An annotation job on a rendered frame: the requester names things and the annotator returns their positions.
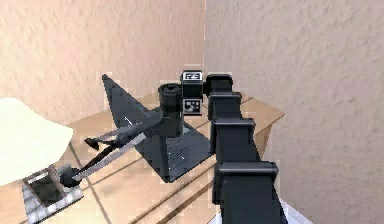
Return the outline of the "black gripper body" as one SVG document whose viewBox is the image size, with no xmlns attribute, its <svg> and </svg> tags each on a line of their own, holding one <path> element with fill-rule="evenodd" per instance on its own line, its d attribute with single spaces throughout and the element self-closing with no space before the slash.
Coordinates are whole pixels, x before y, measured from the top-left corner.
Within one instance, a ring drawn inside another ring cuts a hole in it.
<svg viewBox="0 0 384 224">
<path fill-rule="evenodd" d="M 177 83 L 162 84 L 158 88 L 158 104 L 147 102 L 144 111 L 157 122 L 144 134 L 147 137 L 159 135 L 163 137 L 179 137 L 183 132 L 181 109 L 181 85 Z"/>
</svg>

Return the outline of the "light wooden table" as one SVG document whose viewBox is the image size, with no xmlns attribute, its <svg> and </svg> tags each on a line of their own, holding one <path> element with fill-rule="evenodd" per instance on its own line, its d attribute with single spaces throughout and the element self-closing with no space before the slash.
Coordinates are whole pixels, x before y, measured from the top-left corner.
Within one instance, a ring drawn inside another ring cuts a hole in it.
<svg viewBox="0 0 384 224">
<path fill-rule="evenodd" d="M 255 140 L 262 156 L 273 124 L 284 112 L 255 98 L 243 95 L 244 117 L 256 121 Z M 114 129 L 110 111 L 100 112 L 68 124 L 74 128 L 72 144 L 55 164 L 82 166 L 96 152 L 83 143 Z M 82 181 L 84 198 L 41 224 L 157 224 L 189 198 L 203 194 L 203 207 L 197 209 L 197 224 L 207 223 L 217 212 L 207 193 L 212 186 L 215 156 L 198 165 L 173 183 L 164 183 L 136 150 Z M 0 224 L 27 224 L 22 196 L 22 181 L 0 187 Z"/>
</svg>

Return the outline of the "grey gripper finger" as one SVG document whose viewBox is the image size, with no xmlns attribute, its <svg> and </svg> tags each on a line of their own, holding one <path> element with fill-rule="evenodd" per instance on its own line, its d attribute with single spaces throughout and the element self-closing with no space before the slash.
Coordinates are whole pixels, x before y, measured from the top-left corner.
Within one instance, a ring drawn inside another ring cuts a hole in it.
<svg viewBox="0 0 384 224">
<path fill-rule="evenodd" d="M 112 150 L 115 150 L 127 145 L 140 134 L 143 134 L 145 137 L 154 135 L 160 123 L 161 113 L 154 112 L 148 118 L 136 124 L 118 128 L 99 137 L 86 138 L 84 142 L 96 151 L 99 150 L 100 144 L 107 145 Z"/>
<path fill-rule="evenodd" d="M 81 170 L 77 168 L 69 168 L 65 170 L 60 176 L 60 183 L 64 187 L 78 186 L 84 178 L 109 165 L 111 162 L 124 155 L 131 148 L 134 148 L 137 144 L 141 143 L 145 138 L 146 136 L 143 133 L 139 134 L 122 148 L 119 148 L 112 154 L 107 155 L 100 161 L 96 162 L 94 165 L 91 165 L 89 168 L 82 168 Z"/>
</svg>

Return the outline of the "dark grey open laptop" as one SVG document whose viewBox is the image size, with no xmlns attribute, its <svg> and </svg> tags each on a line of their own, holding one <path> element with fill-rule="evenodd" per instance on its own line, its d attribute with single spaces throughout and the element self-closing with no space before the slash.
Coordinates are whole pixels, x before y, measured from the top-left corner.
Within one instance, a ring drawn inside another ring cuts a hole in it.
<svg viewBox="0 0 384 224">
<path fill-rule="evenodd" d="M 117 128 L 149 117 L 144 105 L 110 77 L 104 74 L 102 80 Z M 179 137 L 154 135 L 146 137 L 135 148 L 166 183 L 172 183 L 211 156 L 209 139 L 184 120 Z"/>
</svg>

